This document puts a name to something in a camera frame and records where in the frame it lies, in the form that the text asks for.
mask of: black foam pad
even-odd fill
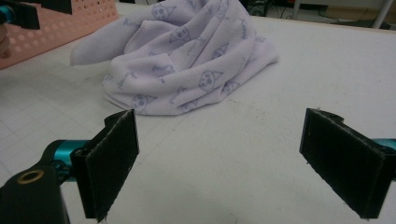
[[[396,150],[347,127],[337,115],[307,109],[300,152],[361,218],[377,218],[396,169]]]
[[[86,217],[98,221],[106,217],[139,153],[133,110],[110,116],[105,124],[71,156]]]

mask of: crumpled cloth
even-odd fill
[[[238,0],[167,0],[85,38],[71,64],[111,61],[108,101],[143,115],[179,115],[223,100],[278,54]]]

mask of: pink plastic crate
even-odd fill
[[[71,0],[73,15],[37,8],[40,30],[24,30],[6,24],[11,42],[11,57],[1,58],[0,69],[22,62],[88,35],[116,20],[114,0]]]

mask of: white table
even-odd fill
[[[253,20],[280,61],[219,104],[137,116],[141,152],[107,223],[367,224],[299,153],[304,113],[320,107],[368,137],[395,137],[396,33]],[[53,140],[91,139],[121,111],[102,96],[109,63],[68,65],[77,43],[0,71],[1,185]],[[95,223],[76,184],[62,189],[72,223]],[[395,210],[392,184],[370,223],[393,223]]]

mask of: cable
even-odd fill
[[[283,13],[285,13],[286,7],[283,8],[282,14],[280,14],[280,19],[283,17]]]
[[[279,7],[278,6],[276,6],[276,15],[279,18]]]
[[[332,20],[337,20],[338,22],[340,22],[340,19],[333,18],[333,17],[328,17],[328,16],[325,16],[325,15],[321,14],[321,13],[320,13],[320,8],[318,8],[318,15],[321,16],[321,17],[323,17],[323,18],[332,19]]]
[[[274,0],[269,0],[264,6],[264,17],[267,17],[268,10],[274,5]]]
[[[358,21],[361,21],[361,19],[366,15],[366,13],[369,11],[369,8],[366,8],[366,11],[361,15],[361,17],[358,19]]]

